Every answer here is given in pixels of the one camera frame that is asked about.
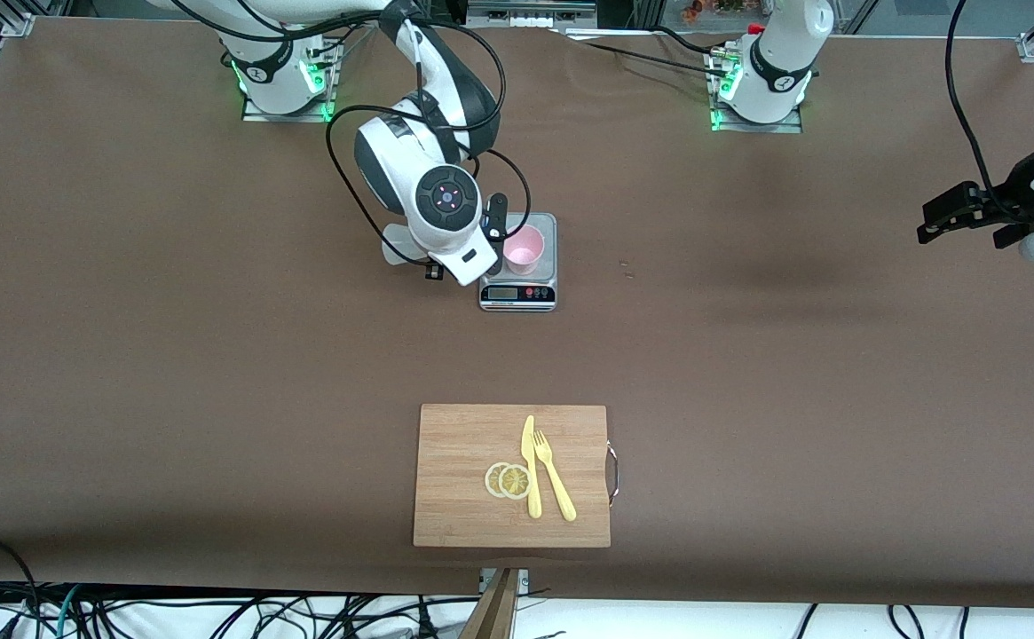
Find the pink plastic cup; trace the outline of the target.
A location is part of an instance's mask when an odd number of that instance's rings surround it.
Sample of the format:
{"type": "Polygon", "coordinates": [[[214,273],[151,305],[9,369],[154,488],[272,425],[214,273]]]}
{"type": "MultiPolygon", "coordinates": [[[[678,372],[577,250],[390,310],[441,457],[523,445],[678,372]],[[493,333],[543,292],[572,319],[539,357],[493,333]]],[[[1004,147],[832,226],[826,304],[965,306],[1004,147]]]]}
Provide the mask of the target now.
{"type": "Polygon", "coordinates": [[[520,230],[512,229],[503,244],[505,266],[516,275],[530,275],[536,271],[545,248],[546,241],[540,230],[529,224],[520,230]]]}

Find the yellow plastic knife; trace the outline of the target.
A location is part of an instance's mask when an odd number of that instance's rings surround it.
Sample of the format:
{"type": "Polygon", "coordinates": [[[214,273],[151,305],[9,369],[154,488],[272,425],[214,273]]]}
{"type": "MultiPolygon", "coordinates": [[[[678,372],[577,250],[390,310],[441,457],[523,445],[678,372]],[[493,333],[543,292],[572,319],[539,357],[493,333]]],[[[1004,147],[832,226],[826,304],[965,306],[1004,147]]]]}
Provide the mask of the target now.
{"type": "Polygon", "coordinates": [[[536,473],[536,457],[534,457],[534,416],[525,418],[521,436],[521,454],[528,469],[528,494],[525,496],[529,517],[538,519],[542,515],[540,486],[536,473]]]}

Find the brown table cover sheet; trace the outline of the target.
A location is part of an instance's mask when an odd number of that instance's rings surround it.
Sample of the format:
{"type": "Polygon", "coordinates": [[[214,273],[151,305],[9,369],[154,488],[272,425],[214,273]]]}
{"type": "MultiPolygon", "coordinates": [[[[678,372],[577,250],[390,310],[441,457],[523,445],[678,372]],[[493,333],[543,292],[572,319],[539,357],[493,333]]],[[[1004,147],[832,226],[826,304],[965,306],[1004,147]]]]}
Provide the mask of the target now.
{"type": "Polygon", "coordinates": [[[743,135],[680,70],[485,39],[549,314],[387,265],[202,25],[1,47],[0,540],[44,581],[1034,606],[1034,264],[915,234],[974,175],[943,41],[834,37],[803,133],[743,135]],[[605,406],[610,547],[416,548],[429,403],[605,406]]]}

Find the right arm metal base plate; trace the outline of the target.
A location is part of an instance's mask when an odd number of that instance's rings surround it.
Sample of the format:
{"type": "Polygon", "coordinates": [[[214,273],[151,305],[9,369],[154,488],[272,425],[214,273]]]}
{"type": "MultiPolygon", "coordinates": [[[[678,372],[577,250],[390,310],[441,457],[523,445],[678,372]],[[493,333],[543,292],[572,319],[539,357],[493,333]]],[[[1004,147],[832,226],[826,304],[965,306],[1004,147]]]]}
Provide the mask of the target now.
{"type": "Polygon", "coordinates": [[[314,37],[313,47],[293,47],[284,66],[272,80],[264,72],[233,62],[243,96],[241,117],[246,122],[330,122],[335,114],[343,67],[342,41],[330,47],[314,37]]]}

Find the white power strip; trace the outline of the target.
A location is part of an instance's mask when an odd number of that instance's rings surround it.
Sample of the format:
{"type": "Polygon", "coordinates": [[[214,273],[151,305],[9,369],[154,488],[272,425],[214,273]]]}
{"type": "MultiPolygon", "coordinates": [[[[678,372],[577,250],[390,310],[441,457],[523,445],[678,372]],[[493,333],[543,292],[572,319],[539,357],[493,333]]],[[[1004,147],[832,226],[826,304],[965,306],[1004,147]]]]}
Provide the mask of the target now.
{"type": "Polygon", "coordinates": [[[467,0],[469,28],[598,28],[596,0],[467,0]]]}

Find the yellow plastic fork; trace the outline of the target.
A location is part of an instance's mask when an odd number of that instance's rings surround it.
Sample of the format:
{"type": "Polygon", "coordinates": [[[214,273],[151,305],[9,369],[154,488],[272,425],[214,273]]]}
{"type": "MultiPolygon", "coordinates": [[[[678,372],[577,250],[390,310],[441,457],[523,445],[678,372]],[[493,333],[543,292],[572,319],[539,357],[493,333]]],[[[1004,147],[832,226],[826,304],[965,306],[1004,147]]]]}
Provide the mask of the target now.
{"type": "Polygon", "coordinates": [[[566,522],[576,521],[578,516],[576,506],[574,506],[568,490],[565,488],[562,478],[556,469],[553,450],[550,448],[548,437],[541,430],[536,430],[533,433],[533,446],[537,460],[548,471],[550,485],[552,485],[554,496],[556,496],[556,504],[558,505],[558,509],[560,509],[562,518],[566,522]]]}

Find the wooden beam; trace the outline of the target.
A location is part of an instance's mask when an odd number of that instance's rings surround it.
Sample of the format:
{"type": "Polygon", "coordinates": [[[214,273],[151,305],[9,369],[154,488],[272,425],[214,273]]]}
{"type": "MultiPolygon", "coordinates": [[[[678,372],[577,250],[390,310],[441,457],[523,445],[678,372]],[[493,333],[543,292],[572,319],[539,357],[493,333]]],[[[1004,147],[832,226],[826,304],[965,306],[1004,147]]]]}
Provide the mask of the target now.
{"type": "Polygon", "coordinates": [[[517,583],[511,581],[511,569],[499,569],[491,587],[479,597],[457,639],[512,639],[520,597],[517,583]]]}

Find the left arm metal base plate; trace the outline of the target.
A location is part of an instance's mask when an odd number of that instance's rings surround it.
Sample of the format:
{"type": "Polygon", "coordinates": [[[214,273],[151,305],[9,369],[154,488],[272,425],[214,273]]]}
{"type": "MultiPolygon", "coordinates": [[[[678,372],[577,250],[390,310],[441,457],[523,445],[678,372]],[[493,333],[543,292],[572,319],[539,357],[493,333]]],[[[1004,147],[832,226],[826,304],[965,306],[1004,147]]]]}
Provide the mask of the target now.
{"type": "Polygon", "coordinates": [[[801,102],[811,75],[779,77],[776,84],[746,67],[738,50],[714,47],[704,54],[710,127],[714,132],[800,134],[803,132],[801,102]]]}

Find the bamboo cutting board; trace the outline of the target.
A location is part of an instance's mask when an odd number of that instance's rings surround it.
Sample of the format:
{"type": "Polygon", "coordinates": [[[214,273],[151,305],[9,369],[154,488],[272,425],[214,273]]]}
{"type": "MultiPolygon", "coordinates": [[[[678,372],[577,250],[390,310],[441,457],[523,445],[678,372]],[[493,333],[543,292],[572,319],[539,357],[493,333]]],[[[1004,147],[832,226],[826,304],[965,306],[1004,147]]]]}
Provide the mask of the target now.
{"type": "Polygon", "coordinates": [[[414,544],[420,548],[607,548],[611,545],[602,406],[428,404],[420,412],[414,544]],[[548,437],[576,506],[566,522],[548,471],[536,458],[542,515],[524,499],[495,498],[485,473],[496,462],[525,465],[525,418],[548,437]]]}

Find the small metal bracket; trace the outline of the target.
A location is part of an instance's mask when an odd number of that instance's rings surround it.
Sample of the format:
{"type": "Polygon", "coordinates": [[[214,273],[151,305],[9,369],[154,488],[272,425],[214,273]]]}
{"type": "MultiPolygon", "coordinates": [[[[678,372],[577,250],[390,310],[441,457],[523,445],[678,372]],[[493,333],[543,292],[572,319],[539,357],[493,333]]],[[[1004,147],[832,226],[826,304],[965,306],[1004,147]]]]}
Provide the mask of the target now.
{"type": "MultiPolygon", "coordinates": [[[[483,595],[491,587],[493,578],[499,574],[499,569],[483,569],[479,572],[478,592],[483,595]]],[[[525,597],[530,591],[529,573],[526,569],[511,569],[511,581],[517,583],[517,595],[525,597]]]]}

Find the silver digital kitchen scale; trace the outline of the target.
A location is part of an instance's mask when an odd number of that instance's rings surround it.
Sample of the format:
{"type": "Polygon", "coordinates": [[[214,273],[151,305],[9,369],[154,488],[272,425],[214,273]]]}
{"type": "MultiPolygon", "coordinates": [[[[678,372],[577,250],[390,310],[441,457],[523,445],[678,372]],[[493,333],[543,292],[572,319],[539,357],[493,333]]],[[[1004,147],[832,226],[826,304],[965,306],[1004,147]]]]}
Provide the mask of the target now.
{"type": "Polygon", "coordinates": [[[536,271],[530,275],[516,275],[505,266],[503,244],[495,244],[499,258],[478,280],[478,303],[481,309],[490,312],[550,312],[556,308],[560,292],[560,265],[558,257],[558,225],[556,216],[549,213],[533,213],[528,217],[520,213],[508,214],[506,230],[529,224],[540,230],[546,241],[546,248],[536,271]]]}

